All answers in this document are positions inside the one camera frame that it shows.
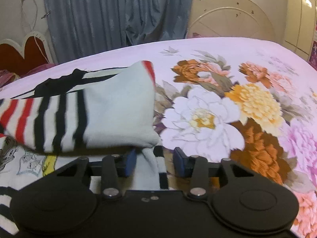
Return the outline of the striped knit children's sweater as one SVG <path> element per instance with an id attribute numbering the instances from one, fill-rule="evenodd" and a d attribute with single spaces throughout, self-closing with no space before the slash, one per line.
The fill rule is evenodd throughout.
<path id="1" fill-rule="evenodd" d="M 165 190 L 167 171 L 154 131 L 150 61 L 127 68 L 74 70 L 29 93 L 1 99 L 1 237 L 17 232 L 8 207 L 15 191 L 46 177 L 63 153 L 137 148 L 131 187 Z"/>

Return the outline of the pink floral bed sheet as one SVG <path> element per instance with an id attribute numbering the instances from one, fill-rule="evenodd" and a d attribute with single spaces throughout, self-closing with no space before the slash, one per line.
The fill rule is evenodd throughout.
<path id="1" fill-rule="evenodd" d="M 279 44 L 248 38 L 153 42 L 69 61 L 1 89 L 29 93 L 74 70 L 150 61 L 154 131 L 165 190 L 132 189 L 116 171 L 91 176 L 108 154 L 63 153 L 15 191 L 13 237 L 316 237 L 316 71 Z M 193 156 L 176 176 L 173 150 Z M 207 163 L 220 163 L 218 177 Z"/>

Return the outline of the red heart-shaped headboard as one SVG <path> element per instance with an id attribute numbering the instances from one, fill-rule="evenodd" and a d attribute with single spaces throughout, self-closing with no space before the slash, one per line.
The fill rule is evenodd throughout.
<path id="1" fill-rule="evenodd" d="M 28 33 L 21 45 L 12 39 L 1 40 L 1 70 L 25 76 L 46 64 L 53 64 L 53 59 L 48 42 L 40 32 Z"/>

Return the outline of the pink pillow left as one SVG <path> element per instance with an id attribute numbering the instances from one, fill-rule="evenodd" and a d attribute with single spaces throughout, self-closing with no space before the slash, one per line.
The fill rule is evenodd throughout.
<path id="1" fill-rule="evenodd" d="M 25 76 L 29 76 L 29 75 L 33 75 L 35 73 L 44 71 L 46 69 L 52 68 L 54 67 L 55 64 L 53 63 L 47 63 L 47 64 L 43 64 L 41 66 L 38 66 L 32 70 L 30 70 L 28 73 L 26 73 L 25 75 L 23 75 L 22 77 L 20 77 L 19 75 L 17 75 L 16 73 L 11 73 L 7 70 L 1 70 L 1 79 L 0 79 L 0 87 L 2 88 L 3 86 L 6 86 L 18 79 L 21 79 Z"/>

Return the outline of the blue-grey curtain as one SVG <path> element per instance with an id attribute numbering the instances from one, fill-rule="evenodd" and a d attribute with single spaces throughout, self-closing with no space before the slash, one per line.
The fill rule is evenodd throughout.
<path id="1" fill-rule="evenodd" d="M 44 0 L 55 55 L 64 63 L 148 42 L 182 39 L 192 0 Z"/>

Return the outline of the cream round headboard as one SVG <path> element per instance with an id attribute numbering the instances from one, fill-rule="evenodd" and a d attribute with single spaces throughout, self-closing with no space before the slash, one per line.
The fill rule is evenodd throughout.
<path id="1" fill-rule="evenodd" d="M 252 0 L 192 0 L 186 37 L 277 41 L 268 16 Z"/>

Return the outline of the cream wardrobe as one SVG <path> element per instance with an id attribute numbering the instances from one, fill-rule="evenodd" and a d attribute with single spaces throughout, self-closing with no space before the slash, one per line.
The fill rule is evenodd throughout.
<path id="1" fill-rule="evenodd" d="M 283 46 L 309 61 L 316 39 L 316 0 L 287 0 Z"/>

